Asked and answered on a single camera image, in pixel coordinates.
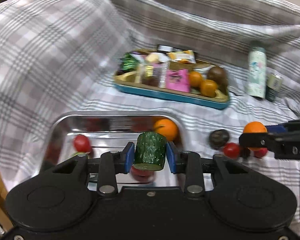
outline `cut cucumber end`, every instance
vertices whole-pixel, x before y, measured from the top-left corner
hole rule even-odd
[[[152,163],[136,163],[133,167],[143,171],[161,171],[163,169],[163,167]]]

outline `orange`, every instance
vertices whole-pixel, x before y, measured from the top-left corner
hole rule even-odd
[[[267,132],[267,128],[261,122],[250,122],[243,128],[243,133]],[[252,151],[258,151],[261,148],[249,148]]]
[[[178,126],[169,119],[161,119],[154,123],[153,131],[165,136],[168,141],[173,141],[178,135]]]
[[[200,92],[205,97],[214,98],[216,97],[216,89],[218,85],[216,82],[210,79],[203,80],[200,85]]]
[[[189,74],[190,86],[197,88],[200,87],[202,82],[202,75],[197,71],[191,71]]]

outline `checkered fabric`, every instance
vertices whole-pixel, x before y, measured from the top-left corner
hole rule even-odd
[[[252,40],[265,44],[267,70],[283,77],[275,103],[244,94]],[[231,103],[212,108],[123,94],[118,58],[156,44],[196,51],[226,68]],[[214,151],[208,134],[248,122],[300,118],[300,7],[283,0],[8,0],[0,4],[0,170],[10,189],[34,172],[54,120],[72,110],[167,111],[179,117],[191,149]],[[298,199],[291,228],[300,234],[300,161],[241,160],[289,187]]]

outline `metal tray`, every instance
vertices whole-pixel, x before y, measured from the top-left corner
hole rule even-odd
[[[135,111],[107,111],[107,112],[68,112],[60,116],[51,127],[44,143],[44,158],[37,172],[51,168],[73,156],[73,139],[78,134],[89,137],[94,147],[94,158],[108,151],[121,151],[129,141],[136,144],[138,135],[152,128],[158,119],[170,119],[179,128],[178,138],[174,141],[181,151],[188,149],[189,139],[180,120],[173,114],[166,112],[135,112]],[[168,162],[162,171],[154,173],[147,180],[135,179],[131,174],[117,174],[118,186],[142,186],[150,184],[156,187],[179,185],[178,177],[170,173]],[[94,189],[96,184],[89,185]]]

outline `green cucumber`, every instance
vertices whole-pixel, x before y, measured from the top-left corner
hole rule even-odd
[[[133,166],[139,170],[160,171],[166,159],[165,136],[156,132],[144,132],[138,136]]]

